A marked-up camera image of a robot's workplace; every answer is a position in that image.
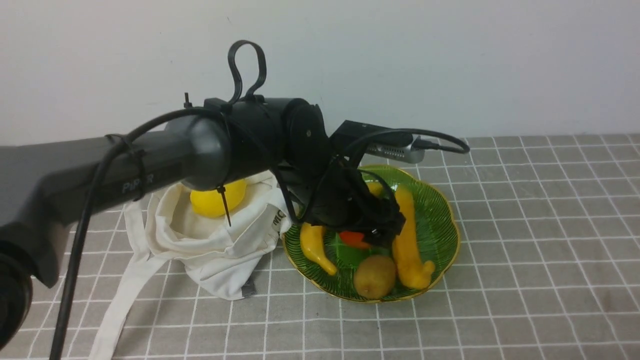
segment white cloth bag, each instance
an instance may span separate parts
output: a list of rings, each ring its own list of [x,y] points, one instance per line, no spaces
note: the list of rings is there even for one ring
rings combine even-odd
[[[242,286],[260,258],[291,226],[271,172],[246,182],[244,199],[231,212],[231,226],[226,217],[196,215],[189,190],[182,184],[151,195],[146,227],[139,202],[127,205],[124,218],[134,254],[104,314],[90,359],[111,359],[140,290],[170,259],[182,261],[189,277],[211,295],[227,300],[243,297]]]

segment kiwi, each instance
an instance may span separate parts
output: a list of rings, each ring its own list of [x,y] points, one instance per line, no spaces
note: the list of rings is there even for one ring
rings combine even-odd
[[[364,259],[353,275],[353,286],[360,296],[377,300],[391,292],[396,285],[396,264],[383,255]]]

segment gold plate rim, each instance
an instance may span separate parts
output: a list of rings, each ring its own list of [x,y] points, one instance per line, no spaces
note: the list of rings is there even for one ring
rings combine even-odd
[[[437,193],[440,194],[440,196],[442,196],[443,199],[446,200],[447,203],[447,209],[449,209],[449,218],[451,219],[451,222],[453,223],[453,227],[456,229],[456,252],[453,254],[453,258],[451,258],[451,261],[447,264],[447,266],[444,268],[444,270],[442,270],[442,272],[440,273],[440,275],[434,280],[431,281],[431,284],[423,289],[420,292],[417,292],[415,294],[411,294],[411,295],[407,295],[404,297],[400,297],[398,299],[393,299],[393,300],[382,300],[382,299],[378,299],[378,300],[354,300],[354,299],[350,299],[347,297],[341,297],[338,296],[336,294],[332,294],[329,291],[326,291],[324,288],[322,288],[322,286],[320,286],[320,284],[318,284],[317,282],[315,282],[315,280],[313,279],[309,279],[308,276],[306,276],[296,265],[296,263],[293,261],[293,259],[291,259],[291,255],[289,255],[289,251],[287,250],[287,246],[285,245],[285,242],[287,241],[286,239],[286,233],[282,234],[282,247],[284,248],[284,252],[287,255],[287,259],[289,259],[289,262],[291,263],[291,265],[293,265],[293,267],[298,271],[298,273],[300,273],[300,275],[302,275],[305,279],[309,280],[309,282],[311,282],[313,285],[316,286],[316,288],[322,290],[323,292],[338,298],[338,299],[342,299],[342,300],[347,300],[350,302],[356,302],[359,304],[378,304],[378,303],[382,303],[382,302],[399,302],[399,301],[404,301],[404,300],[409,300],[409,299],[413,299],[416,296],[422,295],[425,292],[429,291],[431,288],[433,288],[435,286],[435,284],[437,284],[438,282],[440,282],[440,280],[442,280],[442,277],[444,276],[444,274],[449,270],[449,268],[451,267],[451,265],[453,265],[454,262],[456,262],[456,259],[458,258],[458,253],[460,252],[460,247],[462,244],[462,241],[460,240],[460,229],[458,229],[458,225],[456,224],[454,215],[453,215],[453,209],[451,208],[451,203],[449,202],[449,199],[447,199],[447,197],[437,188],[431,186],[429,183],[425,183],[422,180],[418,180],[416,178],[414,178],[411,174],[409,174],[408,172],[404,171],[401,168],[396,168],[390,165],[366,165],[366,166],[362,166],[360,167],[362,169],[371,169],[371,168],[387,168],[387,169],[391,169],[391,170],[396,170],[396,171],[400,171],[406,175],[409,175],[412,179],[414,179],[416,182],[418,183],[422,183],[424,186],[427,186],[433,190],[435,190]]]

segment white wall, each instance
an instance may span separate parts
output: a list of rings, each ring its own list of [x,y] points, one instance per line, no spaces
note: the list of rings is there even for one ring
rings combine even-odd
[[[640,131],[640,1],[0,1],[0,144],[127,132],[259,92],[343,119],[459,136]],[[255,57],[239,51],[247,82]]]

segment black cable tie loop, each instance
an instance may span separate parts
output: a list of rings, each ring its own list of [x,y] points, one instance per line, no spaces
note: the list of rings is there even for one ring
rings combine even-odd
[[[133,143],[129,141],[129,139],[125,135],[107,134],[105,135],[105,137],[112,141],[113,141],[112,138],[119,138],[120,141],[122,141],[127,146],[127,148],[129,148],[129,151],[127,153],[131,157],[131,159],[136,163],[136,166],[138,167],[138,181],[140,182],[138,184],[138,196],[135,199],[133,199],[133,201],[138,201],[142,199],[146,195],[145,181],[147,180],[147,172],[145,171],[145,164],[144,162],[142,162],[140,151],[136,151],[136,149],[133,148]]]
[[[264,85],[264,82],[267,80],[267,60],[266,60],[266,57],[264,56],[264,51],[262,50],[260,45],[248,40],[239,40],[237,42],[234,42],[234,44],[231,45],[231,48],[229,49],[229,52],[227,54],[229,69],[231,70],[231,76],[234,78],[234,86],[235,86],[234,95],[231,98],[231,100],[229,100],[228,102],[229,104],[235,104],[238,100],[240,100],[240,96],[242,95],[243,84],[242,84],[242,77],[240,76],[240,72],[238,71],[238,68],[236,66],[236,52],[243,45],[253,46],[253,48],[255,49],[255,54],[258,57],[258,79],[255,81],[255,84],[253,84],[249,88],[249,90],[246,91],[245,97],[253,99],[253,93],[256,90],[258,90],[262,85]]]
[[[227,189],[225,189],[224,185],[220,185],[219,187],[216,188],[216,190],[220,193],[220,196],[222,196],[222,204],[225,207],[225,214],[227,214],[227,221],[229,222],[229,227],[231,227],[231,215],[229,214],[229,206],[227,205],[227,196],[225,196],[225,191]]]

